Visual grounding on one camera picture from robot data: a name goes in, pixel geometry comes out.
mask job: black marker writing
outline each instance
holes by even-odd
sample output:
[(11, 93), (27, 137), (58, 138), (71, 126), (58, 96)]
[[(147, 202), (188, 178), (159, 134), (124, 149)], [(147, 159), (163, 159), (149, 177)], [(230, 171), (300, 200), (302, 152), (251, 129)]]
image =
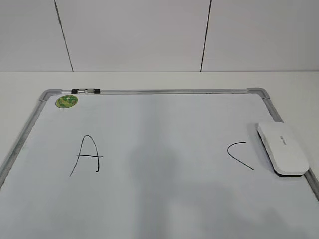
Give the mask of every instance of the black marker writing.
[[(92, 140), (92, 142), (94, 143), (95, 150), (96, 150), (96, 156), (94, 156), (94, 155), (81, 155), (81, 150), (82, 150), (83, 142), (84, 142), (84, 139), (85, 139), (86, 137), (89, 137), (89, 138)], [(72, 172), (71, 172), (71, 174), (70, 174), (70, 177), (72, 176), (72, 174), (73, 174), (73, 172), (74, 172), (74, 170), (75, 170), (75, 168), (76, 168), (76, 165), (77, 165), (78, 162), (79, 162), (79, 158), (80, 158), (80, 157), (94, 157), (94, 158), (97, 158), (97, 159), (98, 159), (98, 170), (97, 170), (96, 172), (99, 172), (99, 170), (100, 170), (100, 158), (102, 158), (103, 156), (99, 156), (98, 148), (96, 147), (96, 144), (95, 144), (95, 142), (94, 142), (94, 140), (93, 140), (93, 138), (92, 138), (91, 136), (86, 135), (86, 136), (83, 137), (82, 143), (81, 143), (81, 147), (80, 147), (80, 151), (79, 151), (79, 155), (77, 155), (77, 157), (78, 157), (78, 158), (77, 158), (76, 163), (75, 163), (75, 165), (74, 165), (74, 168), (73, 168), (73, 170), (72, 170)]]
[(254, 170), (252, 167), (249, 167), (247, 164), (245, 164), (245, 163), (243, 163), (242, 161), (238, 160), (237, 158), (235, 158), (233, 155), (231, 155), (231, 154), (229, 153), (229, 148), (230, 148), (231, 146), (234, 146), (234, 145), (240, 144), (240, 143), (246, 143), (246, 142), (233, 143), (232, 145), (230, 145), (230, 146), (227, 148), (227, 153), (228, 153), (229, 156), (231, 156), (233, 159), (237, 160), (238, 162), (240, 162), (241, 164), (243, 164), (243, 165), (245, 165), (246, 167), (250, 168), (251, 170)]

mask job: round magnet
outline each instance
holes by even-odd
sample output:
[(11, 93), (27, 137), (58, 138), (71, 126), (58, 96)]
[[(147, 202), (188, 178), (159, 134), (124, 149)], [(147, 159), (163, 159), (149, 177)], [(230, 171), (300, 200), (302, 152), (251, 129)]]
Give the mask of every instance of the round magnet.
[(55, 105), (59, 108), (69, 108), (74, 106), (78, 102), (78, 98), (74, 95), (61, 96), (55, 102)]

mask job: white table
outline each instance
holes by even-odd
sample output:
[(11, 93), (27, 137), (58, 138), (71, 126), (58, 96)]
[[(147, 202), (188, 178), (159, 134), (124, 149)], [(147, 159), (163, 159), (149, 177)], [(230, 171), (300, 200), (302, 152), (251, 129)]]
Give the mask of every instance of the white table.
[(319, 72), (0, 72), (0, 164), (46, 89), (225, 89), (262, 87), (300, 135), (319, 178)]

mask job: whiteboard surface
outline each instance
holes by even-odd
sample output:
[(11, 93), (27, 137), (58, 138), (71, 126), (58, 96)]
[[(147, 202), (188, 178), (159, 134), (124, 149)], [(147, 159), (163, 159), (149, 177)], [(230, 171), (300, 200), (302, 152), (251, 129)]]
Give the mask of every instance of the whiteboard surface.
[[(0, 190), (1, 238), (317, 238), (304, 177), (275, 175), (250, 94), (79, 95), (46, 103)], [(97, 158), (77, 159), (90, 135)], [(227, 154), (251, 166), (250, 170)], [(96, 155), (85, 139), (81, 154)]]

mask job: whiteboard eraser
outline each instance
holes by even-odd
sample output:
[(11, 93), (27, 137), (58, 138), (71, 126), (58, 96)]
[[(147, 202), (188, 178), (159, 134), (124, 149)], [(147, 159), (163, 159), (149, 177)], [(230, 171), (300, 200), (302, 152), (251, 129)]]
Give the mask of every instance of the whiteboard eraser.
[(262, 122), (257, 131), (279, 176), (302, 176), (308, 171), (308, 160), (286, 124)]

